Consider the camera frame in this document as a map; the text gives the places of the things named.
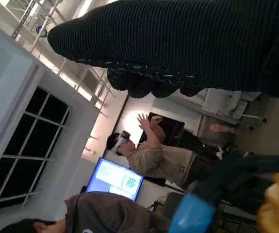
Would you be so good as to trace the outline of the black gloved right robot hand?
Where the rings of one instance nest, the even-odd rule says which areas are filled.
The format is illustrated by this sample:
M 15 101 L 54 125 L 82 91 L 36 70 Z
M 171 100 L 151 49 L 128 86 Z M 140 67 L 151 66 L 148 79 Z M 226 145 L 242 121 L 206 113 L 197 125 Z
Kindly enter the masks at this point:
M 133 98 L 206 88 L 279 98 L 279 0 L 118 0 L 52 28 L 48 43 L 105 68 Z

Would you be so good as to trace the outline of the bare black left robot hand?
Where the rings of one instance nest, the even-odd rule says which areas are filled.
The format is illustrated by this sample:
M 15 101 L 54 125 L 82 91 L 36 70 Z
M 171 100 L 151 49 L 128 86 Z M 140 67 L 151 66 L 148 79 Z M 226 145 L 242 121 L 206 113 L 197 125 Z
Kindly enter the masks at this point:
M 232 154 L 213 166 L 211 174 L 192 183 L 174 213 L 170 233 L 210 233 L 221 200 L 249 214 L 264 202 L 268 181 L 262 173 L 279 172 L 279 155 Z

